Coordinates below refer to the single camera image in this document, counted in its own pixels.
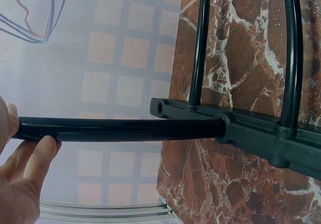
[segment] orange wire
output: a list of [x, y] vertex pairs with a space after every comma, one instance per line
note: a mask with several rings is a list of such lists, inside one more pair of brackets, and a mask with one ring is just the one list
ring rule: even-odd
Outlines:
[[29, 22], [28, 22], [29, 10], [28, 10], [28, 8], [27, 8], [24, 4], [22, 4], [20, 0], [16, 0], [16, 2], [17, 2], [18, 5], [19, 5], [22, 9], [24, 9], [24, 11], [26, 12], [26, 15], [25, 15], [25, 23], [26, 23], [26, 25], [27, 25], [27, 28], [28, 28], [29, 32], [30, 32], [32, 35], [37, 36], [37, 37], [45, 37], [46, 34], [47, 34], [47, 32], [48, 32], [49, 17], [48, 17], [48, 19], [47, 19], [45, 34], [44, 34], [44, 35], [39, 35], [39, 34], [35, 33], [35, 32], [31, 29], [31, 27], [30, 27], [30, 25], [29, 25]]

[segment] wire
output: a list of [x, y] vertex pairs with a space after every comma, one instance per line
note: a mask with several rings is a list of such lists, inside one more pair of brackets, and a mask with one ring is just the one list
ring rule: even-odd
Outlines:
[[[63, 10], [63, 7], [65, 5], [66, 0], [62, 0], [62, 2], [61, 2], [60, 9], [59, 9], [57, 18], [55, 20], [55, 23], [54, 23], [55, 0], [51, 0], [51, 6], [50, 6], [49, 16], [48, 16], [46, 30], [45, 30], [45, 34], [44, 35], [39, 35], [39, 34], [33, 32], [33, 30], [31, 29], [31, 27], [30, 27], [30, 25], [28, 23], [29, 10], [19, 0], [16, 0], [16, 1], [26, 12], [25, 23], [26, 23], [28, 29], [25, 29], [25, 28], [21, 27], [20, 25], [14, 23], [13, 21], [9, 20], [7, 17], [5, 17], [2, 14], [0, 14], [0, 22], [5, 23], [7, 26], [11, 27], [16, 32], [20, 33], [21, 35], [25, 36], [26, 38], [21, 37], [21, 36], [19, 36], [17, 34], [14, 34], [12, 32], [9, 32], [7, 30], [4, 30], [2, 28], [0, 28], [0, 31], [3, 31], [5, 33], [8, 33], [8, 34], [10, 34], [12, 36], [15, 36], [15, 37], [17, 37], [19, 39], [22, 39], [22, 40], [25, 40], [25, 41], [31, 42], [31, 43], [44, 43], [44, 42], [47, 42], [49, 37], [50, 37], [50, 35], [51, 35], [51, 33], [53, 32], [54, 28], [56, 27], [56, 25], [58, 23], [58, 20], [60, 18], [60, 15], [61, 15], [61, 12]], [[29, 36], [28, 34], [31, 34], [33, 36], [37, 36], [37, 37], [40, 37], [40, 38], [43, 38], [43, 39], [38, 40], [38, 39], [35, 39], [35, 38]]]

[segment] brown marble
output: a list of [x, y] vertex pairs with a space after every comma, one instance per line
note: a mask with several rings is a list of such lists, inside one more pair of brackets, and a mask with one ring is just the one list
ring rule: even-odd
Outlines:
[[[199, 0], [182, 0], [170, 97], [188, 99]], [[321, 126], [321, 0], [301, 0], [299, 120]], [[202, 102], [280, 116], [284, 0], [211, 0]], [[158, 192], [183, 223], [321, 223], [321, 181], [212, 139], [164, 142]]]

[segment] black plastic frame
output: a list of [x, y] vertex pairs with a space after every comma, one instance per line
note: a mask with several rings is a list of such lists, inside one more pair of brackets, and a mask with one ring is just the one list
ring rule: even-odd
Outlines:
[[267, 159], [278, 168], [321, 179], [321, 128], [298, 124], [303, 36], [299, 0], [285, 0], [287, 61], [281, 118], [200, 104], [205, 66], [210, 0], [200, 0], [194, 68], [189, 101], [153, 98], [150, 113], [160, 120], [80, 120], [20, 118], [14, 138], [59, 141], [121, 142], [216, 138]]

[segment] hand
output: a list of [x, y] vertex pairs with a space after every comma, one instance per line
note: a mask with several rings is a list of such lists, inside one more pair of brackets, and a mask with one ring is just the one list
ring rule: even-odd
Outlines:
[[[19, 117], [13, 104], [0, 97], [0, 154], [17, 133]], [[61, 143], [46, 136], [38, 143], [23, 141], [0, 166], [0, 224], [31, 224], [40, 214], [40, 192]]]

